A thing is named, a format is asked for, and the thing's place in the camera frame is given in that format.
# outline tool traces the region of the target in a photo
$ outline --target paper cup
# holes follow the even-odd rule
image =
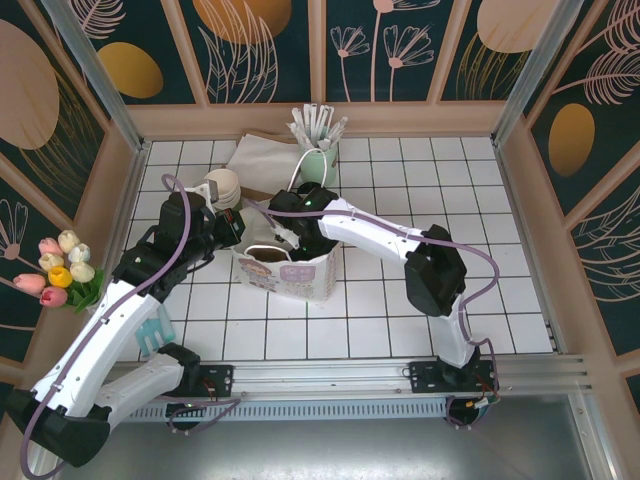
[[[213,180],[218,186],[218,201],[213,204],[216,210],[236,209],[240,205],[240,181],[235,172],[228,168],[219,168],[207,173],[204,178]]]

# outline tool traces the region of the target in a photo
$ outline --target bag handle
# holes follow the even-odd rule
[[[244,254],[245,255],[250,255],[249,251],[253,250],[253,249],[256,249],[256,250],[277,250],[280,253],[284,253],[285,256],[287,257],[287,260],[289,260],[290,262],[293,262],[293,260],[291,260],[291,256],[289,255],[289,252],[287,252],[284,248],[275,247],[273,245],[250,245],[247,248],[245,248]]]

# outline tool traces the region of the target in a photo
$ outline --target metal floor panel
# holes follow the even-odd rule
[[[62,480],[582,480],[566,397],[505,398],[474,430],[440,418],[226,422],[173,436],[124,424]]]

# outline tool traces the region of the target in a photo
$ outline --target dark green wallpaper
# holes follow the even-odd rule
[[[572,231],[618,355],[640,348],[640,169]]]
[[[328,101],[427,99],[452,2],[394,3],[327,2]]]
[[[554,4],[512,5],[472,1],[441,100],[507,99]]]
[[[578,28],[580,28],[580,25],[582,24],[582,21],[584,20],[584,17],[587,15],[587,13],[589,13],[589,9],[592,6],[593,6],[593,0],[584,0],[584,3],[582,4],[582,7],[580,8],[580,13],[576,17],[576,20],[573,22],[573,25],[571,26],[571,29],[569,30],[569,33],[564,38],[564,41],[562,42],[562,45],[558,49],[558,53],[556,53],[556,56],[553,58],[553,60],[549,64],[549,67],[547,68],[547,71],[545,72],[545,74],[540,79],[540,83],[538,84],[538,87],[535,89],[535,91],[533,92],[533,95],[531,95],[531,98],[529,99],[529,102],[527,102],[527,105],[524,107],[524,115],[525,116],[529,115],[529,112],[531,111],[533,106],[538,101],[538,98],[540,97],[540,94],[542,93],[542,90],[546,86],[547,79],[549,78],[551,73],[558,66],[558,62],[560,62],[560,59],[562,58],[562,56],[564,55],[565,51],[567,50],[567,47],[571,43],[571,40],[573,40],[573,37],[576,34],[576,30],[578,30]]]
[[[211,103],[311,99],[307,0],[180,0],[180,7]]]
[[[104,131],[17,2],[0,5],[3,42],[0,153],[73,219]]]
[[[640,413],[640,374],[627,377],[627,386],[631,392],[633,403],[635,403],[638,413]]]
[[[195,102],[160,0],[70,5],[127,105]]]
[[[44,237],[58,238],[60,229],[2,179],[0,224],[0,357],[22,362],[42,306],[37,298],[7,284],[21,273],[37,273],[38,243]],[[12,326],[20,330],[7,328]]]
[[[638,8],[607,4],[532,126],[565,214],[640,140]]]

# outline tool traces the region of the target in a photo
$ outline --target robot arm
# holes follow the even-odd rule
[[[200,260],[212,259],[215,250],[240,241],[244,223],[238,213],[227,210],[214,215],[196,193],[189,193],[188,200],[188,241],[171,269],[120,305],[108,320],[102,319],[125,294],[152,278],[176,251],[185,225],[185,209],[177,192],[162,204],[158,225],[125,252],[96,313],[60,361],[30,392],[14,390],[7,399],[7,413],[24,432],[53,387],[55,393],[46,402],[31,439],[75,467],[91,460],[110,431],[130,413],[179,386],[192,390],[199,377],[200,358],[184,347],[169,344],[145,365],[102,386],[126,342],[173,287],[187,278],[189,268]],[[57,385],[60,370],[87,340],[66,378]]]
[[[171,194],[163,203],[159,224],[151,227],[134,248],[125,252],[97,312],[67,353],[31,392],[14,390],[7,401],[7,412],[24,432],[34,411],[45,400],[46,392],[55,387],[56,393],[38,419],[32,439],[73,466],[82,466],[93,458],[111,429],[130,413],[178,386],[186,386],[187,391],[191,391],[199,376],[200,358],[184,347],[169,344],[147,364],[102,386],[126,341],[164,302],[171,289],[186,278],[188,269],[200,260],[212,259],[215,250],[240,242],[244,224],[239,214],[226,210],[214,216],[202,196],[190,193],[188,199],[191,207],[189,240],[173,267],[147,289],[123,303],[91,337],[62,385],[55,385],[71,352],[102,321],[103,313],[127,292],[156,274],[175,252],[185,225],[184,206],[178,193]],[[466,268],[455,249],[409,238],[430,236],[451,240],[446,230],[434,225],[428,232],[422,232],[395,225],[355,209],[324,188],[316,188],[304,198],[281,191],[271,201],[270,209],[282,212],[273,218],[299,237],[300,248],[291,253],[292,258],[322,254],[330,251],[337,241],[344,241],[380,258],[403,264],[409,301],[434,319],[432,329],[438,330],[435,334],[446,339],[445,348],[439,352],[441,358],[458,369],[469,363],[474,349],[462,338],[457,323],[457,306],[464,292]],[[287,212],[302,216],[291,218]],[[352,217],[318,212],[349,212]],[[394,229],[406,232],[406,235],[389,231]],[[155,236],[153,242],[147,241],[151,234]]]

